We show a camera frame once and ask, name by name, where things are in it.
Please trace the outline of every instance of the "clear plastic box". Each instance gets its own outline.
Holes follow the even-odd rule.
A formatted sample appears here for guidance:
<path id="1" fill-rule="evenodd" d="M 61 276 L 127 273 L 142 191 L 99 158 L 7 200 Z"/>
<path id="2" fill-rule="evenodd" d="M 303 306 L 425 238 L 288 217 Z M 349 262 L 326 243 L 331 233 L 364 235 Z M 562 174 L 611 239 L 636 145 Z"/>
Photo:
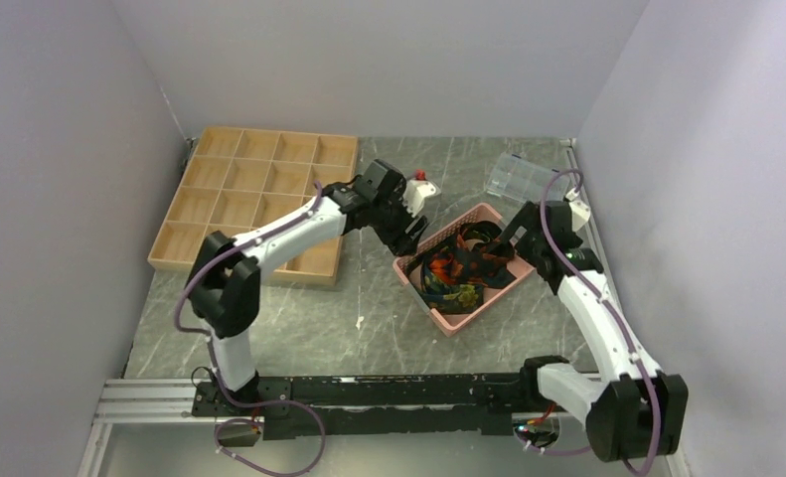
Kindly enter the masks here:
<path id="1" fill-rule="evenodd" d="M 538 202 L 542 192 L 556 170 L 542 167 L 516 155 L 501 154 L 489 175 L 486 192 L 493 196 L 507 197 L 517 202 Z M 561 201 L 571 186 L 570 178 L 556 180 L 548 194 L 549 201 Z"/>

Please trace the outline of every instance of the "wooden compartment organizer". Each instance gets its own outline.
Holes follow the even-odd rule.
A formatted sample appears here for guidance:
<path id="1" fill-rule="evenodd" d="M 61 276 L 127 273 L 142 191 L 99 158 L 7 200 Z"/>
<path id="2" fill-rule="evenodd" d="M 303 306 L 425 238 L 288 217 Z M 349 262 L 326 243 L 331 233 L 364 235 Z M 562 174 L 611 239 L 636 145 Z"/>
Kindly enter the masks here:
<path id="1" fill-rule="evenodd" d="M 358 139 L 289 131 L 208 127 L 176 191 L 149 262 L 190 271 L 206 235 L 263 227 L 309 201 L 322 185 L 355 174 Z M 340 238 L 306 250 L 271 279 L 334 284 Z"/>

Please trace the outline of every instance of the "white wall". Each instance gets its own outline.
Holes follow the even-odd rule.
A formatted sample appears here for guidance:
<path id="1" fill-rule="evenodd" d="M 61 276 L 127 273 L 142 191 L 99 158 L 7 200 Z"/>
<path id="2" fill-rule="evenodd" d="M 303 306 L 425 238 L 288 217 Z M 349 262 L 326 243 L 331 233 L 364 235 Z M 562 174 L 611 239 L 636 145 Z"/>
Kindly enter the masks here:
<path id="1" fill-rule="evenodd" d="M 113 0 L 185 133 L 575 136 L 647 0 Z"/>
<path id="2" fill-rule="evenodd" d="M 650 2 L 579 135 L 698 476 L 786 476 L 786 0 Z"/>
<path id="3" fill-rule="evenodd" d="M 75 475 L 182 137 L 107 0 L 0 0 L 0 476 Z"/>

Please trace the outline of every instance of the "gray marble floor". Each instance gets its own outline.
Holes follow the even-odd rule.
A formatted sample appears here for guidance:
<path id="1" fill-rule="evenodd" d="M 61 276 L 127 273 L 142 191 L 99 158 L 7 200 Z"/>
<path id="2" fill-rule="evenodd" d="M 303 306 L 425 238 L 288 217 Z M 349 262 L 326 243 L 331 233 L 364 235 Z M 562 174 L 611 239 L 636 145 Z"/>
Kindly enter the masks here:
<path id="1" fill-rule="evenodd" d="M 423 169 L 442 195 L 424 210 L 425 237 L 478 203 L 505 217 L 518 204 L 484 186 L 502 152 L 565 167 L 556 139 L 364 138 L 359 172 L 383 158 L 408 173 Z M 252 351 L 263 375 L 427 374 L 516 371 L 524 358 L 559 354 L 582 371 L 594 362 L 579 329 L 535 275 L 457 335 L 447 338 L 396 282 L 393 256 L 371 230 L 344 238 L 333 288 L 269 285 L 252 325 Z M 208 363 L 201 337 L 178 333 L 171 310 L 185 275 L 157 272 L 138 327 L 126 378 L 181 378 Z M 364 320 L 360 330 L 358 317 Z M 186 307 L 183 323 L 196 324 Z"/>

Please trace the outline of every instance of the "pink basket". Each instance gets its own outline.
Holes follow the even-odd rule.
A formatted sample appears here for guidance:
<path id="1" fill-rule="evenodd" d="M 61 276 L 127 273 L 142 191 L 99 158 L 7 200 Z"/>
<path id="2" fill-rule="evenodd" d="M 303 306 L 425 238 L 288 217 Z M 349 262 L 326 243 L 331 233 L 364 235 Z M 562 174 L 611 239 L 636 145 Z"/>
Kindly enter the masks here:
<path id="1" fill-rule="evenodd" d="M 504 225 L 501 222 L 501 215 L 495 211 L 489 204 L 478 204 L 474 206 L 471 210 L 467 213 L 463 214 L 456 221 L 448 224 L 445 228 L 441 231 L 437 232 L 436 234 L 430 236 L 428 239 L 424 240 L 422 243 L 419 244 L 418 253 L 422 253 L 423 251 L 437 245 L 442 240 L 447 239 L 448 237 L 456 234 L 460 230 L 460 226 L 463 224 L 469 224 L 473 222 L 481 222 L 481 221 L 489 221 L 494 222 L 496 224 Z M 422 310 L 430 316 L 430 319 L 436 323 L 436 326 L 442 330 L 442 333 L 445 336 L 451 336 L 456 332 L 460 331 L 460 329 L 469 323 L 472 322 L 475 318 L 478 317 L 484 310 L 492 306 L 493 303 L 498 301 L 502 296 L 507 294 L 510 290 L 515 288 L 519 283 L 522 282 L 525 278 L 527 278 L 531 273 L 533 273 L 533 267 L 520 259 L 519 257 L 515 257 L 507 263 L 507 269 L 510 270 L 515 276 L 516 279 L 507 285 L 506 288 L 502 290 L 496 290 L 494 288 L 486 288 L 484 290 L 484 303 L 478 309 L 474 310 L 472 313 L 466 315 L 443 315 L 442 313 L 436 311 L 435 309 L 428 308 L 424 301 L 419 296 L 418 291 L 413 286 L 412 282 L 407 278 L 407 275 L 404 274 L 404 271 L 407 270 L 407 266 L 413 262 L 413 256 L 401 256 L 396 258 L 393 262 L 393 269 L 395 270 L 395 274 L 398 276 L 398 279 L 401 280 L 401 284 L 407 288 L 413 297 L 416 300 L 416 303 L 422 308 Z M 420 277 L 421 273 L 421 265 L 417 266 L 413 272 L 410 273 L 410 277 L 413 281 L 418 282 L 418 278 Z"/>

